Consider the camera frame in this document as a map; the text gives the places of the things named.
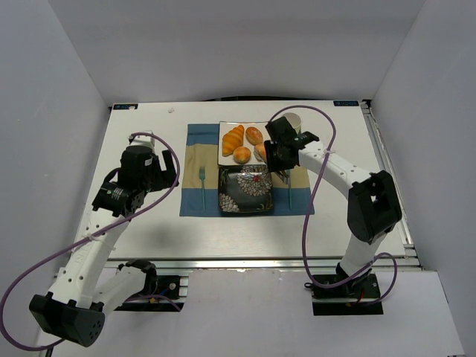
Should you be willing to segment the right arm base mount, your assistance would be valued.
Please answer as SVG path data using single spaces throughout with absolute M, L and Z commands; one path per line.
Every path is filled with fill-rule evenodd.
M 322 289 L 312 282 L 304 283 L 311 292 L 314 316 L 371 316 L 383 315 L 379 283 L 375 274 L 357 279 L 356 283 L 334 289 Z

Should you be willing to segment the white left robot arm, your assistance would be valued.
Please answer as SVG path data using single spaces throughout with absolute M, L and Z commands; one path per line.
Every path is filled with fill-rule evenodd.
M 149 144 L 123 151 L 120 167 L 104 178 L 92 202 L 85 243 L 73 249 L 48 292 L 34 295 L 30 302 L 29 310 L 44 332 L 89 347 L 111 312 L 131 297 L 156 292 L 156 267 L 146 260 L 131 260 L 107 283 L 97 282 L 146 195 L 178 184 L 173 159 L 169 150 L 157 156 Z

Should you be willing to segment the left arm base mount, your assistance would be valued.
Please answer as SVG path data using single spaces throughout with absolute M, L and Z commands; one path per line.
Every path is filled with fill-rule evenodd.
M 121 312 L 180 312 L 184 303 L 180 302 L 181 277 L 157 273 L 154 263 L 147 260 L 130 260 L 121 263 L 117 273 L 124 268 L 134 268 L 146 275 L 144 288 L 119 306 Z

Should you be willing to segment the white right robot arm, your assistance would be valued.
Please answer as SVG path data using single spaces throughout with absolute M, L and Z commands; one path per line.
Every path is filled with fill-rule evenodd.
M 310 132 L 300 134 L 285 117 L 266 124 L 270 137 L 265 142 L 266 162 L 278 173 L 296 166 L 316 173 L 314 196 L 321 181 L 331 184 L 347 200 L 347 225 L 351 236 L 347 250 L 336 267 L 343 285 L 367 274 L 385 237 L 402 219 L 402 209 L 393 177 L 382 170 L 372 173 L 342 158 Z

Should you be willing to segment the metal tongs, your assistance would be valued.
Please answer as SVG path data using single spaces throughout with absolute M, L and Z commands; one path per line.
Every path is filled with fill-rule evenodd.
M 287 184 L 287 179 L 288 179 L 287 173 L 288 173 L 287 171 L 275 171 L 274 172 L 274 174 L 285 184 Z

